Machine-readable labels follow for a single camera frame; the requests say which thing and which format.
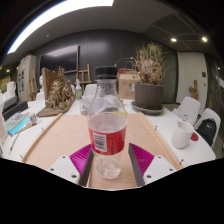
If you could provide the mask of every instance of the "plastic water bottle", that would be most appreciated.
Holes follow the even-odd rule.
[[[101,177],[114,179],[121,172],[121,154],[125,144],[126,111],[117,93],[117,68],[95,69],[97,91],[88,111],[92,151]]]
[[[76,79],[75,96],[76,96],[77,100],[81,100],[82,99],[82,88],[80,86],[79,79]]]

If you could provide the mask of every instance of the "red object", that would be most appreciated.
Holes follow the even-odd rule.
[[[124,148],[126,127],[114,133],[99,133],[89,128],[89,133],[92,149],[98,154],[114,155]]]
[[[196,133],[193,133],[191,136],[191,140],[195,142],[198,141],[198,135]]]

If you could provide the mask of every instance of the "plant pot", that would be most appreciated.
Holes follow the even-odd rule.
[[[159,110],[163,101],[163,85],[135,83],[135,104],[148,110]]]

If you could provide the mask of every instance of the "door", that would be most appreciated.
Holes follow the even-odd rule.
[[[177,89],[177,103],[181,103],[186,96],[191,97],[189,87],[194,88],[197,80],[198,101],[201,103],[199,114],[205,110],[208,77],[205,56],[197,52],[178,52],[179,79]]]

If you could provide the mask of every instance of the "fluorescent light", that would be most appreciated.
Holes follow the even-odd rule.
[[[77,46],[65,47],[65,48],[62,48],[62,49],[59,49],[59,50],[56,50],[56,51],[52,51],[52,52],[50,52],[46,55],[52,56],[52,57],[58,57],[58,56],[61,56],[61,55],[73,53],[74,51],[77,51]]]
[[[61,15],[66,13],[90,8],[90,7],[100,7],[100,6],[112,6],[114,0],[82,0],[82,1],[74,1],[74,0],[67,0],[64,1],[51,9],[47,10],[39,17],[37,17],[29,26],[23,30],[23,32],[18,36],[16,41],[13,43],[11,48],[9,49],[7,54],[13,53],[16,49],[22,44],[22,42],[30,36],[35,30],[43,26],[45,23],[55,19]]]
[[[208,41],[207,37],[202,37],[202,40],[203,40],[204,42],[207,42],[207,41]]]

